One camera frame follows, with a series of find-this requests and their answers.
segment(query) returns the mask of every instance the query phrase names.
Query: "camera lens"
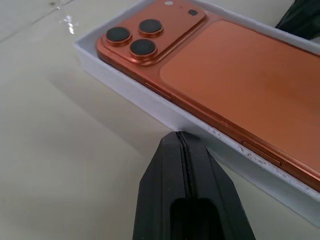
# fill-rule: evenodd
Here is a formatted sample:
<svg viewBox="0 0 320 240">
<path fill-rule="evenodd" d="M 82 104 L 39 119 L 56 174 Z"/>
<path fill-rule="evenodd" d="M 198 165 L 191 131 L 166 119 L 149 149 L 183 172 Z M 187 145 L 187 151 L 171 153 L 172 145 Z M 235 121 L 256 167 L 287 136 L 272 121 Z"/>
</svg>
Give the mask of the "camera lens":
<svg viewBox="0 0 320 240">
<path fill-rule="evenodd" d="M 192 16 L 195 16 L 195 15 L 198 14 L 198 12 L 196 10 L 191 9 L 191 10 L 188 11 L 188 14 L 190 14 Z"/>
<path fill-rule="evenodd" d="M 125 27 L 121 27 L 121 26 L 110 28 L 106 32 L 106 38 L 111 42 L 121 42 L 126 40 L 129 37 L 130 37 L 130 31 Z"/>
<path fill-rule="evenodd" d="M 140 22 L 139 29 L 148 34 L 156 33 L 162 29 L 162 24 L 156 19 L 146 19 Z"/>
<path fill-rule="evenodd" d="M 135 55 L 144 56 L 153 53 L 156 45 L 149 39 L 138 39 L 131 43 L 130 50 Z"/>
</svg>

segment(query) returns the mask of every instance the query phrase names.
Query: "black plastic object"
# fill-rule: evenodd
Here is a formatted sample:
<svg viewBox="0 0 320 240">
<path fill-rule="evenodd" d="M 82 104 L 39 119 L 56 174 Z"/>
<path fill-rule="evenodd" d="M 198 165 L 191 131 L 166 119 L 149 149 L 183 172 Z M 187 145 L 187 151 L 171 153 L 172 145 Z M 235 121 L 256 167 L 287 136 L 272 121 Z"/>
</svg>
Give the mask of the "black plastic object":
<svg viewBox="0 0 320 240">
<path fill-rule="evenodd" d="M 319 37 L 320 0 L 295 0 L 275 27 L 308 40 Z"/>
<path fill-rule="evenodd" d="M 143 175 L 133 240 L 255 240 L 237 191 L 200 140 L 171 132 Z"/>
<path fill-rule="evenodd" d="M 162 24 L 156 19 L 146 19 L 140 22 L 139 29 L 145 33 L 155 33 L 162 29 Z"/>
<path fill-rule="evenodd" d="M 130 37 L 130 31 L 125 27 L 116 26 L 106 32 L 106 38 L 112 42 L 121 42 Z"/>
<path fill-rule="evenodd" d="M 148 55 L 156 50 L 156 45 L 149 39 L 138 39 L 130 45 L 130 50 L 136 55 Z"/>
</svg>

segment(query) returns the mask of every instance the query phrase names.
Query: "white box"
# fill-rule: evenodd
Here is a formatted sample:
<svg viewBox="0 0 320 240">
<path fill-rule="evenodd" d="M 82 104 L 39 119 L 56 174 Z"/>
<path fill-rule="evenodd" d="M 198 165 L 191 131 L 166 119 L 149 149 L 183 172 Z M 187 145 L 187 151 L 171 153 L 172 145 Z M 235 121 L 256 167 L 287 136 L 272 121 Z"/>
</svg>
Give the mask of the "white box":
<svg viewBox="0 0 320 240">
<path fill-rule="evenodd" d="M 132 8 L 75 41 L 74 46 L 82 68 L 172 130 L 187 131 L 200 137 L 219 162 L 243 176 L 317 227 L 320 227 L 320 192 L 315 191 L 270 164 L 214 127 L 209 126 L 98 58 L 95 49 L 96 40 L 109 28 L 134 15 L 153 1 L 140 1 Z M 207 11 L 216 13 L 265 35 L 280 39 L 315 54 L 320 53 L 320 46 L 314 42 L 210 3 L 196 0 L 191 0 L 191 2 Z"/>
</svg>

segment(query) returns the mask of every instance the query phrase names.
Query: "phone back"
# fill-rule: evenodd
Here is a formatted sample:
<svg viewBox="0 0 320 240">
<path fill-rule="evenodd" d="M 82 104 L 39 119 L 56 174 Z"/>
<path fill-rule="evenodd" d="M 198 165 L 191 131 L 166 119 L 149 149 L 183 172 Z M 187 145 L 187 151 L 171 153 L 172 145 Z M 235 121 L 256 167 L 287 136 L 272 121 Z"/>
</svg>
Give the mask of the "phone back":
<svg viewBox="0 0 320 240">
<path fill-rule="evenodd" d="M 320 191 L 318 55 L 182 0 L 155 1 L 96 48 L 104 62 Z"/>
<path fill-rule="evenodd" d="M 320 172 L 319 56 L 220 20 L 166 63 L 160 77 Z"/>
</svg>

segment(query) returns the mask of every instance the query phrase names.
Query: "white table surface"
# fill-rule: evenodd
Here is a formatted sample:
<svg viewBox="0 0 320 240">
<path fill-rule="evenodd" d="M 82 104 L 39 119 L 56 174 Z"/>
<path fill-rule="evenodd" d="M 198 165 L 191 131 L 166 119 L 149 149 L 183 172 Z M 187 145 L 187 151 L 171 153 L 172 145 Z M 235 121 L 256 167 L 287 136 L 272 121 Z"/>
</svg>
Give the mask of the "white table surface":
<svg viewBox="0 0 320 240">
<path fill-rule="evenodd" d="M 211 1 L 270 25 L 292 3 Z M 135 1 L 73 0 L 64 11 L 49 2 L 1 2 L 0 239 L 129 240 L 139 181 L 170 129 L 83 72 L 72 41 Z M 60 23 L 65 13 L 75 35 Z M 320 239 L 319 228 L 224 169 L 257 240 Z"/>
</svg>

